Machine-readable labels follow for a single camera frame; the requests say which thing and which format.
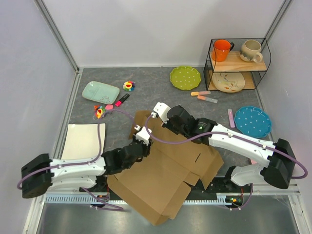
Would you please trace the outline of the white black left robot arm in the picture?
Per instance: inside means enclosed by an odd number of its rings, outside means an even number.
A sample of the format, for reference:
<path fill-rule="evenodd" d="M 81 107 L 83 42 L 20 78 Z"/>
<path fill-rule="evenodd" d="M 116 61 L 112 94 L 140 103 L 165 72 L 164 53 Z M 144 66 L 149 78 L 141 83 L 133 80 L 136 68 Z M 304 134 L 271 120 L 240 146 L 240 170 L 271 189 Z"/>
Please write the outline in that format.
<path fill-rule="evenodd" d="M 41 154 L 21 168 L 18 189 L 22 198 L 35 198 L 51 190 L 71 188 L 93 188 L 97 192 L 105 190 L 104 176 L 115 175 L 130 169 L 150 153 L 153 141 L 133 137 L 123 148 L 103 152 L 100 156 L 87 159 L 50 159 Z"/>

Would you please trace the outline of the beige painted plate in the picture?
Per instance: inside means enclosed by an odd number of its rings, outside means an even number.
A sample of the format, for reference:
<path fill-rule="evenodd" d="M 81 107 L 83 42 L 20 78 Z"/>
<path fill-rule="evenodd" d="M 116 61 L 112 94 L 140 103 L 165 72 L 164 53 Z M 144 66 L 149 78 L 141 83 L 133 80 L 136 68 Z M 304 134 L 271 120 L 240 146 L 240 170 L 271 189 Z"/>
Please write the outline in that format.
<path fill-rule="evenodd" d="M 236 93 L 245 86 L 245 79 L 241 73 L 214 73 L 212 82 L 216 89 L 225 93 Z"/>

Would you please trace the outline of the light teal rectangular plate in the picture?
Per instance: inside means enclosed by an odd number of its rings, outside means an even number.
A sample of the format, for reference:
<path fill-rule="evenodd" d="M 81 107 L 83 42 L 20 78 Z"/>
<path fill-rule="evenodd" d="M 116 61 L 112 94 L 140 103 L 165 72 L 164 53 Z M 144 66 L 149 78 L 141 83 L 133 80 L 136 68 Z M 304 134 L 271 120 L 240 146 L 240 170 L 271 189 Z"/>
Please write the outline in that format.
<path fill-rule="evenodd" d="M 118 87 L 97 82 L 89 82 L 82 91 L 82 97 L 102 104 L 113 104 L 120 93 Z"/>

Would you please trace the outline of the white square plate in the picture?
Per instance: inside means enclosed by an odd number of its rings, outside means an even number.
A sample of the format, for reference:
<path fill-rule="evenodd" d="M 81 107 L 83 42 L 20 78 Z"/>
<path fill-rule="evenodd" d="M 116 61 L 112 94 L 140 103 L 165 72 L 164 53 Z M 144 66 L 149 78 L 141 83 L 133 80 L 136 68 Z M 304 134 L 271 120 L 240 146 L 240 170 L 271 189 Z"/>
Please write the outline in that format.
<path fill-rule="evenodd" d="M 69 124 L 61 159 L 87 159 L 101 155 L 106 124 Z"/>

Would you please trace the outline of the brown cardboard box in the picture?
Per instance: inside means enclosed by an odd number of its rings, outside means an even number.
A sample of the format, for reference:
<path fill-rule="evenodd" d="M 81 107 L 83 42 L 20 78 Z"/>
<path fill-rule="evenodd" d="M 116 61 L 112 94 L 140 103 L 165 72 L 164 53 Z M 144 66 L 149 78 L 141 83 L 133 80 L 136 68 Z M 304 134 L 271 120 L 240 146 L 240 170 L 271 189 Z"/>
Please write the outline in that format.
<path fill-rule="evenodd" d="M 111 191 L 154 226 L 174 219 L 198 181 L 206 189 L 223 165 L 211 146 L 154 141 L 150 154 L 119 174 L 108 176 Z"/>

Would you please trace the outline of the pink eraser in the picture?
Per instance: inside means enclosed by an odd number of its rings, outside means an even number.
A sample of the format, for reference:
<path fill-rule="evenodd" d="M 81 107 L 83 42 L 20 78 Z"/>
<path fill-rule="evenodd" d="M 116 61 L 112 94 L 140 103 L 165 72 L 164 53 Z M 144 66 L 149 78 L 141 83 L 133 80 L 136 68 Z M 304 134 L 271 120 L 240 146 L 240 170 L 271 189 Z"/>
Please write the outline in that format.
<path fill-rule="evenodd" d="M 112 105 L 112 104 L 109 104 L 109 105 L 106 105 L 105 106 L 105 110 L 106 111 L 111 111 L 111 110 L 113 110 L 114 109 L 114 105 Z"/>

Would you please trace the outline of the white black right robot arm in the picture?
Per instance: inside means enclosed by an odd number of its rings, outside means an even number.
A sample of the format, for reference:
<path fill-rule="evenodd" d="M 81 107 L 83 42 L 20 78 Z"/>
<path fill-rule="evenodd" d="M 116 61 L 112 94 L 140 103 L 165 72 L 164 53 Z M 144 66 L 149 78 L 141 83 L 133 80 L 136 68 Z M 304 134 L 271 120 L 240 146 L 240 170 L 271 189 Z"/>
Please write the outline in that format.
<path fill-rule="evenodd" d="M 256 163 L 248 166 L 232 166 L 223 179 L 229 192 L 240 186 L 266 182 L 279 189 L 289 187 L 295 167 L 295 155 L 288 141 L 259 140 L 237 133 L 207 118 L 194 118 L 182 106 L 170 108 L 161 103 L 155 107 L 162 126 L 182 135 L 196 144 L 219 147 L 245 156 Z"/>

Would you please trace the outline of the green dotted plate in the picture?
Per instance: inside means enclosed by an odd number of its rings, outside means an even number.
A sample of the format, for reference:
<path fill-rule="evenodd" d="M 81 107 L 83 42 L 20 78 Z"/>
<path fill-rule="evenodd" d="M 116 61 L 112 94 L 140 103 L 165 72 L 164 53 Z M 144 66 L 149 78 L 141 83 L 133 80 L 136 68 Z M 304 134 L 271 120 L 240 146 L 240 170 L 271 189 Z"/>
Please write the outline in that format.
<path fill-rule="evenodd" d="M 196 88 L 201 82 L 201 75 L 198 70 L 190 66 L 179 66 L 170 73 L 171 84 L 182 91 Z"/>

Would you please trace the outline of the purple pen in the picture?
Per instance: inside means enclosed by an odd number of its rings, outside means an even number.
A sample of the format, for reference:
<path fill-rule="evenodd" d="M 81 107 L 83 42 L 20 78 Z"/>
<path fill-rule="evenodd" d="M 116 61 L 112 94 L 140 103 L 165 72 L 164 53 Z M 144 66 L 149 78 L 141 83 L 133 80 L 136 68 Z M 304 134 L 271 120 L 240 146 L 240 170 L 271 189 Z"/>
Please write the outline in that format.
<path fill-rule="evenodd" d="M 233 111 L 232 111 L 232 109 L 228 109 L 227 112 L 228 112 L 230 127 L 234 128 L 235 127 L 235 122 L 234 122 Z"/>

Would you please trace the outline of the beige ceramic mug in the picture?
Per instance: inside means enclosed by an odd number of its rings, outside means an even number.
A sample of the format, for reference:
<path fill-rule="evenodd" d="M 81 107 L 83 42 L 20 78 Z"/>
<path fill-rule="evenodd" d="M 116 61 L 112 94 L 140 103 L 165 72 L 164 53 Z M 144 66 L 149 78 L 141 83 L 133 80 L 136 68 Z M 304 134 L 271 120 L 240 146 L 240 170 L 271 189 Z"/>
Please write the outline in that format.
<path fill-rule="evenodd" d="M 261 49 L 260 42 L 250 39 L 245 41 L 241 46 L 239 56 L 243 61 L 260 63 L 263 61 Z"/>

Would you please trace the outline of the yellow highlighter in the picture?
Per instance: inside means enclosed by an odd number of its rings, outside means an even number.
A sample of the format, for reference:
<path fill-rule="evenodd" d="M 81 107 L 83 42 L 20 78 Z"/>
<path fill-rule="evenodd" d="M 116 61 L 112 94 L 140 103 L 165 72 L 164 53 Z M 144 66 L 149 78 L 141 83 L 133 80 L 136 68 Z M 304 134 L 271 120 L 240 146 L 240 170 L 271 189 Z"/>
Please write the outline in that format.
<path fill-rule="evenodd" d="M 191 92 L 191 96 L 203 96 L 203 95 L 209 95 L 211 91 L 197 91 L 197 92 Z"/>

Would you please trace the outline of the blue dotted plate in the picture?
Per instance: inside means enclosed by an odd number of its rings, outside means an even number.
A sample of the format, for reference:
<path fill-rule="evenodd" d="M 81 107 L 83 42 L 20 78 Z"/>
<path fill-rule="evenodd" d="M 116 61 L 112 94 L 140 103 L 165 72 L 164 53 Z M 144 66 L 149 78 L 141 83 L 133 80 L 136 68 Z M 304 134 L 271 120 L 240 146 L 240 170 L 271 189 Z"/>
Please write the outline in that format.
<path fill-rule="evenodd" d="M 272 130 L 267 113 L 254 106 L 241 107 L 234 116 L 236 128 L 244 135 L 265 138 Z"/>

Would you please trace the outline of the orange highlighter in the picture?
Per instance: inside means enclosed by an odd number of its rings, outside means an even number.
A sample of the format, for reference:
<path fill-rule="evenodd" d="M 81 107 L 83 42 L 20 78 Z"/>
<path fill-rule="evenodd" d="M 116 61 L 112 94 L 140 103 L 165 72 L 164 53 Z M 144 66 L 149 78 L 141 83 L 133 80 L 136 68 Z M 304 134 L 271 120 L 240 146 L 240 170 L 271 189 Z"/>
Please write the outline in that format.
<path fill-rule="evenodd" d="M 197 99 L 203 100 L 203 101 L 208 101 L 208 102 L 215 103 L 215 104 L 218 103 L 218 100 L 217 100 L 217 99 L 214 99 L 214 98 L 211 98 L 211 97 L 207 97 L 207 96 L 198 95 L 198 96 L 197 96 Z"/>

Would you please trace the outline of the orange mug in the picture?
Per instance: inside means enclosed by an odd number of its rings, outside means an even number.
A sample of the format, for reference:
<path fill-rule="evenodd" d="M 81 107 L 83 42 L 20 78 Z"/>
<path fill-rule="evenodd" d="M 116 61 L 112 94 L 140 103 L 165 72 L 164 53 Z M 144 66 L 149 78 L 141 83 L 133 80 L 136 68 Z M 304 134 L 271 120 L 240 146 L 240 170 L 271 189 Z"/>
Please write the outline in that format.
<path fill-rule="evenodd" d="M 212 50 L 212 60 L 223 62 L 226 60 L 229 52 L 234 48 L 234 43 L 225 39 L 218 39 L 214 42 Z"/>

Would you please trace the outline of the rainbow flower toy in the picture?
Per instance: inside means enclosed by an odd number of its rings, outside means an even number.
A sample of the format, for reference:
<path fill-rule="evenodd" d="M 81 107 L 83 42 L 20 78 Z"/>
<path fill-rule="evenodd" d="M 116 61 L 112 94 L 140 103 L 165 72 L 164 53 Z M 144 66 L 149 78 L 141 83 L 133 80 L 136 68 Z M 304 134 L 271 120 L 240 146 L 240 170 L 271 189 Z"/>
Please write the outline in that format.
<path fill-rule="evenodd" d="M 129 80 L 124 83 L 123 89 L 127 92 L 131 92 L 135 89 L 135 85 L 136 83 L 134 81 Z"/>

